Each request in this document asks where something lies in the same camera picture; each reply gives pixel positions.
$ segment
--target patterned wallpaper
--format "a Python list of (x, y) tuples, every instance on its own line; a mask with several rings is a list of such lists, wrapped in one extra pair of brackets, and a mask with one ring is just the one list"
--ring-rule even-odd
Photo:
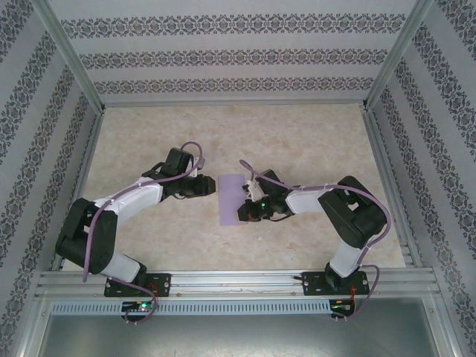
[(96, 114), (25, 0), (0, 0), (0, 356), (48, 270)]
[(106, 104), (363, 100), (414, 3), (51, 2)]
[(476, 356), (475, 24), (471, 1), (436, 1), (374, 108), (464, 356)]

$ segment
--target marble-patterned surface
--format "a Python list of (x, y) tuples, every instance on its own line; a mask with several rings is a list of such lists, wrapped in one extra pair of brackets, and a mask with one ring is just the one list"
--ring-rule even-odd
[[(215, 179), (248, 176), (238, 162), (244, 158), (259, 171), (272, 168), (288, 184), (335, 183), (353, 175), (385, 203), (357, 105), (107, 109), (84, 196), (97, 199), (125, 188), (188, 140), (203, 146), (202, 173)], [(308, 269), (323, 268), (338, 243), (324, 213), (221, 227), (215, 193), (147, 208), (120, 228), (116, 249), (149, 269)], [(365, 262), (405, 266), (394, 229)]]

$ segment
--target aluminum frame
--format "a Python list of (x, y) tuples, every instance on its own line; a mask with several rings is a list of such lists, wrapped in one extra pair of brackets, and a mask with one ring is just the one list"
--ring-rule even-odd
[[(440, 356), (462, 356), (456, 335), (443, 302), (440, 287), (432, 268), (422, 268), (417, 247), (414, 243), (408, 221), (399, 200), (398, 190), (393, 180), (388, 159), (383, 150), (382, 139), (376, 129), (375, 120), (369, 108), (385, 87), (388, 78), (406, 49), (413, 36), (414, 30), (421, 22), (428, 10), (430, 0), (418, 0), (412, 13), (408, 17), (404, 29), (399, 35), (394, 47), (389, 53), (381, 72), (376, 78), (364, 104), (361, 104), (362, 114), (370, 140), (370, 145), (379, 169), (379, 174), (384, 185), (385, 194), (394, 216), (394, 225), (401, 242), (407, 268), (382, 269), (381, 282), (372, 296), (374, 298), (421, 298), (425, 307), (426, 316), (434, 336)], [(100, 122), (103, 116), (103, 103), (92, 83), (79, 57), (75, 53), (68, 37), (51, 6), (46, 0), (35, 0), (33, 6), (42, 17), (48, 31), (51, 33), (74, 75), (80, 81), (83, 91), (94, 104), (101, 115), (97, 125), (94, 139), (88, 148), (88, 161), (81, 173), (78, 190), (75, 196), (81, 195), (86, 183), (89, 166), (94, 154), (94, 147), (100, 131)], [(355, 100), (344, 100), (342, 103), (359, 103)], [(124, 107), (124, 104), (111, 105), (110, 107)], [(182, 106), (182, 105), (227, 105), (228, 102), (177, 102), (177, 103), (142, 103), (144, 106)], [(238, 104), (290, 104), (287, 101), (261, 101), (261, 102), (232, 102)], [(61, 259), (56, 258), (54, 269), (60, 268)], [(165, 301), (201, 301), (210, 300), (327, 300), (330, 297), (305, 297), (295, 275), (302, 271), (167, 271), (171, 273), (172, 284), (170, 296), (161, 300)], [(369, 283), (375, 279), (375, 272), (368, 271)], [(81, 282), (81, 273), (72, 271), (46, 271), (41, 274), (36, 287), (34, 300), (19, 349), (15, 356), (37, 356), (40, 353), (48, 322), (54, 304), (58, 301), (122, 301), (119, 298), (106, 298), (103, 288), (106, 278), (91, 276), (87, 284)]]
[[(369, 284), (373, 283), (376, 273), (371, 269), (364, 270), (367, 272)], [(170, 296), (163, 297), (160, 301), (193, 301), (194, 304), (199, 305), (211, 301), (248, 300), (292, 303), (304, 300), (318, 302), (328, 301), (330, 298), (348, 298), (348, 295), (304, 296), (302, 283), (294, 279), (294, 276), (299, 276), (301, 272), (301, 270), (168, 271), (172, 275)], [(39, 355), (54, 304), (57, 302), (100, 303), (137, 300), (137, 298), (104, 297), (105, 277), (92, 275), (86, 284), (82, 283), (81, 277), (81, 271), (41, 273), (17, 356)], [(440, 356), (461, 356), (432, 268), (381, 269), (380, 281), (372, 299), (406, 297), (422, 299)]]

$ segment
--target damask pattern stripe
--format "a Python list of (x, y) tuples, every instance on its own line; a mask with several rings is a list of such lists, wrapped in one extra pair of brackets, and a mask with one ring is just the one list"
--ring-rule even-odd
[(28, 0), (11, 0), (0, 15), (0, 63), (33, 12)]
[(10, 100), (5, 104), (0, 116), (0, 165), (6, 156), (8, 147), (15, 138), (16, 130), (23, 121), (26, 109), (30, 106), (40, 80), (56, 51), (52, 38), (45, 32), (31, 55), (18, 85), (13, 89)]
[(387, 50), (268, 49), (82, 54), (86, 69), (198, 65), (381, 65)]
[(469, 203), (468, 193), (460, 182), (460, 177), (456, 173), (453, 161), (440, 137), (437, 125), (427, 109), (422, 93), (418, 89), (406, 61), (402, 60), (397, 65), (395, 75), (415, 116), (423, 140), (426, 142), (426, 147), (433, 158), (433, 163), (440, 175), (443, 188), (450, 199), (451, 208), (454, 211), (454, 215), (458, 218), (458, 225), (464, 232), (464, 238), (467, 239), (466, 244), (469, 250), (473, 252), (473, 259), (476, 259), (476, 213), (472, 210), (473, 207)]
[(15, 182), (10, 193), (10, 199), (1, 213), (0, 220), (0, 268), (3, 266), (3, 259), (7, 256), (8, 246), (15, 235), (16, 226), (23, 214), (23, 208), (26, 205), (30, 195), (30, 189), (36, 180), (39, 167), (45, 157), (46, 149), (53, 135), (54, 128), (60, 118), (62, 108), (68, 97), (69, 91), (74, 82), (74, 75), (66, 66), (58, 79), (57, 86), (53, 91), (50, 103), (46, 107), (43, 118), (40, 121), (38, 129), (28, 149), (25, 163), (20, 169), (18, 181)]
[(466, 146), (476, 162), (476, 112), (471, 107), (468, 96), (458, 84), (458, 79), (451, 70), (448, 61), (438, 48), (433, 36), (426, 27), (420, 26), (413, 39), (416, 49), (425, 62), (434, 84), (440, 91), (453, 120), (464, 138)]
[(99, 94), (212, 91), (366, 91), (371, 77), (211, 78), (206, 80), (117, 80), (96, 82)]
[[(68, 172), (69, 161), (74, 152), (74, 146), (80, 134), (81, 125), (84, 122), (86, 110), (88, 108), (88, 101), (84, 94), (81, 95), (80, 100), (74, 110), (74, 115), (71, 119), (70, 126), (66, 132), (65, 139), (62, 143), (61, 150), (56, 159), (54, 170), (51, 174), (48, 188), (43, 196), (43, 202), (39, 206), (38, 218), (35, 221), (34, 229), (31, 231), (31, 237), (28, 240), (25, 255), (22, 258), (22, 267), (18, 270), (18, 277), (13, 284), (13, 290), (10, 293), (11, 298), (6, 305), (6, 313), (1, 317), (0, 325), (0, 356), (8, 356), (9, 349), (13, 343), (13, 337), (18, 328), (18, 323), (21, 318), (21, 313), (25, 307), (25, 299), (33, 279), (33, 272), (38, 263), (40, 252), (43, 248), (43, 242), (48, 233), (48, 224), (53, 216), (54, 209), (62, 185), (64, 183), (66, 173)], [(94, 122), (91, 125), (88, 134), (86, 148), (88, 146), (91, 134), (94, 128)], [(75, 184), (80, 175), (80, 170), (86, 156), (86, 148), (83, 151), (80, 168), (77, 171)], [(71, 191), (71, 198), (68, 207), (71, 205), (75, 187)]]
[(255, 14), (62, 20), (71, 39), (231, 33), (397, 33), (404, 14)]
[[(469, 294), (465, 291), (465, 284), (462, 282), (463, 277), (461, 276), (461, 272), (457, 269), (457, 262), (454, 258), (453, 251), (448, 246), (446, 233), (442, 228), (438, 212), (435, 210), (433, 199), (428, 193), (428, 187), (425, 178), (423, 177), (421, 166), (419, 165), (415, 152), (411, 147), (410, 138), (405, 131), (400, 113), (398, 112), (395, 101), (393, 100), (388, 87), (382, 92), (380, 100), (384, 106), (385, 113), (387, 114), (387, 119), (392, 128), (393, 136), (398, 143), (408, 178), (413, 185), (415, 199), (418, 201), (419, 209), (422, 213), (427, 231), (430, 234), (430, 239), (433, 243), (438, 262), (441, 265), (440, 268), (443, 272), (445, 282), (448, 284), (448, 291), (451, 294), (451, 300), (457, 308), (457, 314), (460, 316), (461, 327), (466, 332), (470, 350), (476, 354), (475, 308), (472, 305)], [(377, 125), (383, 139), (384, 136), (378, 121)], [(387, 150), (387, 156), (390, 157), (386, 145), (385, 149)]]
[(438, 0), (438, 6), (476, 61), (476, 10), (468, 0)]

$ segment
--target black mounting bracket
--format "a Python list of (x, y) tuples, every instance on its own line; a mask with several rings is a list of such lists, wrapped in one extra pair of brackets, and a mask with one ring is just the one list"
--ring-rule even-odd
[(325, 271), (305, 271), (295, 278), (303, 282), (305, 296), (350, 295), (352, 286), (356, 289), (356, 295), (368, 295), (370, 291), (365, 271), (353, 273), (352, 278), (346, 279), (337, 291), (328, 284)]
[[(155, 293), (159, 298), (167, 298), (170, 293), (172, 275), (147, 273), (145, 284), (142, 286)], [(130, 288), (121, 283), (108, 279), (104, 288), (106, 298), (149, 298), (150, 295), (141, 290)]]

